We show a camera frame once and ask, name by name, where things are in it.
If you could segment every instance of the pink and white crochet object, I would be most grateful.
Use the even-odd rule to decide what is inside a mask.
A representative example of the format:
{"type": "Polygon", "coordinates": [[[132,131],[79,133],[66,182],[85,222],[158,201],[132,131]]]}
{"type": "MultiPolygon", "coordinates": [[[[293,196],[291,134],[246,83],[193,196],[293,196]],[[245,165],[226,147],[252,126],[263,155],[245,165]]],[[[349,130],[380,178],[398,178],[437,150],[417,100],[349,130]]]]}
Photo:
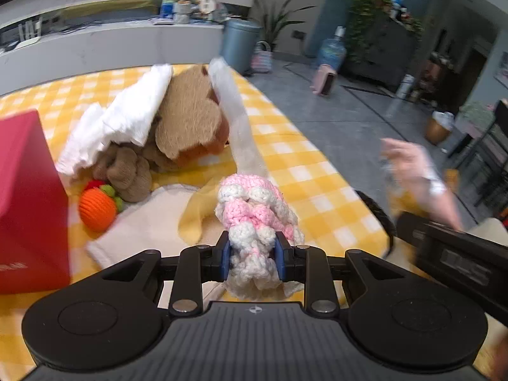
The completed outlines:
{"type": "MultiPolygon", "coordinates": [[[[269,257],[275,232],[283,232],[292,245],[304,242],[298,218],[280,190],[256,175],[234,174],[223,179],[217,198],[215,215],[229,231],[233,248],[226,287],[237,297],[257,299],[261,291],[281,284],[275,261],[269,257]]],[[[286,286],[287,296],[297,290],[294,284],[286,286]]]]}

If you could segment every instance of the gray ribbed panel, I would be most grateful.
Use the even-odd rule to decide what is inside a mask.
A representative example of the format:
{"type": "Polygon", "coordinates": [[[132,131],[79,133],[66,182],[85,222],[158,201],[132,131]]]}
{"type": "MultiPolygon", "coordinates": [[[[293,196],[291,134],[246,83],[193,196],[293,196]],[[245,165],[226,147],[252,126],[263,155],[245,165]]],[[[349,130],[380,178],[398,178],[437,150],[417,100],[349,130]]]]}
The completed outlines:
{"type": "Polygon", "coordinates": [[[64,373],[40,367],[27,381],[480,381],[471,368],[446,374],[397,372],[358,352],[339,324],[298,304],[214,303],[179,319],[147,355],[113,370],[64,373]]]}

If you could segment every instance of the blue trash can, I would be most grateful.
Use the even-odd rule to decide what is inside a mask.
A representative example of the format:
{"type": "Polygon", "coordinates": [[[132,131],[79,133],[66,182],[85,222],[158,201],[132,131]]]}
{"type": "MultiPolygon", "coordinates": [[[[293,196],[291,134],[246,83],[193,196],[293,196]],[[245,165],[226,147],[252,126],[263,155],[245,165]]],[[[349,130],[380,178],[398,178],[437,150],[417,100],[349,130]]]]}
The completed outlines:
{"type": "Polygon", "coordinates": [[[228,20],[225,26],[220,55],[241,75],[251,68],[251,59],[260,32],[259,24],[236,18],[228,20]]]}

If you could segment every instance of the wall picture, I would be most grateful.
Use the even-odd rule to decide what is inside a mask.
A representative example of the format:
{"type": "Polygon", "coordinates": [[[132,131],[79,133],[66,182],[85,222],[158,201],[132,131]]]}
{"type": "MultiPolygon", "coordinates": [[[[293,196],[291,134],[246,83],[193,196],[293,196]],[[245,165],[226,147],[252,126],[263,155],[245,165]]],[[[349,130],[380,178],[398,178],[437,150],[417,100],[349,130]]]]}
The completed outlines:
{"type": "Polygon", "coordinates": [[[508,88],[508,52],[503,52],[494,77],[496,77],[503,86],[508,88]]]}

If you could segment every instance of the water bottle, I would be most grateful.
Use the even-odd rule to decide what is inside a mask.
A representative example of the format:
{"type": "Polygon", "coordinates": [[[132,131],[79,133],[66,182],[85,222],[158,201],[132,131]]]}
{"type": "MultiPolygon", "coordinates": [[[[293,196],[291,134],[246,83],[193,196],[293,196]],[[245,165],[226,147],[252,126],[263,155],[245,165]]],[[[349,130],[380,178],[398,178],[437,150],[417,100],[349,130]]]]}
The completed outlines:
{"type": "Polygon", "coordinates": [[[327,64],[335,71],[339,71],[347,53],[342,43],[342,37],[345,31],[345,28],[339,26],[337,30],[335,30],[335,36],[333,38],[327,38],[323,42],[319,54],[317,55],[316,67],[327,64]]]}

